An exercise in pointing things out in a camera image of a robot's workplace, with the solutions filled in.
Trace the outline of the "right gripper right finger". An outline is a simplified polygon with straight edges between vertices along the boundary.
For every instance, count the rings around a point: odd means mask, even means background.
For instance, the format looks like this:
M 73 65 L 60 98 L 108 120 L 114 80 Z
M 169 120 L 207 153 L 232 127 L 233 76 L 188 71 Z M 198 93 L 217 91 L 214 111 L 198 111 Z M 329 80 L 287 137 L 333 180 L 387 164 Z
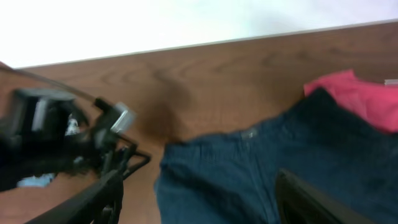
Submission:
M 278 172 L 275 197 L 283 224 L 374 224 L 285 169 Z

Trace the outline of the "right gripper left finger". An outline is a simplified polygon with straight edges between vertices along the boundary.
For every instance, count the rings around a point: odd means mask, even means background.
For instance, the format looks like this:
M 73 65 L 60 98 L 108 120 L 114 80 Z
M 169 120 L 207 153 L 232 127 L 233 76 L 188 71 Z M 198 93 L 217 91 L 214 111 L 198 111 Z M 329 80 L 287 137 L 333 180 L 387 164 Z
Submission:
M 27 223 L 118 224 L 123 205 L 123 195 L 122 175 L 113 170 L 84 191 Z

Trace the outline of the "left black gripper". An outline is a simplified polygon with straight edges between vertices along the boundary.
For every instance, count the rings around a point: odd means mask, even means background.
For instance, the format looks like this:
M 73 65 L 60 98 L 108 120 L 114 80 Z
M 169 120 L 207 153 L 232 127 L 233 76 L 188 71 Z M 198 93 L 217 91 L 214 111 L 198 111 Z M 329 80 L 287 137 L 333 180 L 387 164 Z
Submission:
M 105 128 L 82 131 L 75 118 L 69 119 L 65 135 L 71 138 L 71 147 L 75 150 L 67 174 L 92 171 L 97 177 L 103 177 L 112 170 L 117 170 L 126 180 L 152 159 L 150 154 L 138 150 L 139 144 L 126 135 Z

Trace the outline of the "dark navy blue shorts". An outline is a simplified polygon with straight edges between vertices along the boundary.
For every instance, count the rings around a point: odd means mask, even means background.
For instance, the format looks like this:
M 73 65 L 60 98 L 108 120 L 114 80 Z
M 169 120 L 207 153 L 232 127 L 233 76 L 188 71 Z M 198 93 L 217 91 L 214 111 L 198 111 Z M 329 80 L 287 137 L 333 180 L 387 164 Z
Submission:
M 165 146 L 162 223 L 281 223 L 304 186 L 373 223 L 397 222 L 397 134 L 318 89 L 248 129 Z

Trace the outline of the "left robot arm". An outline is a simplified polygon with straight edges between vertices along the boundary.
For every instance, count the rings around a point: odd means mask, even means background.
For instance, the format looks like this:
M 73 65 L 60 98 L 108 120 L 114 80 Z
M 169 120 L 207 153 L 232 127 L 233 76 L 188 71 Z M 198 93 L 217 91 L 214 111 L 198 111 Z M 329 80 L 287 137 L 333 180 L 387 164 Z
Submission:
M 123 179 L 148 164 L 151 156 L 125 137 L 134 115 L 124 104 L 93 98 L 100 114 L 93 124 L 62 90 L 14 90 L 1 117 L 1 190 L 47 185 L 59 173 L 112 170 Z

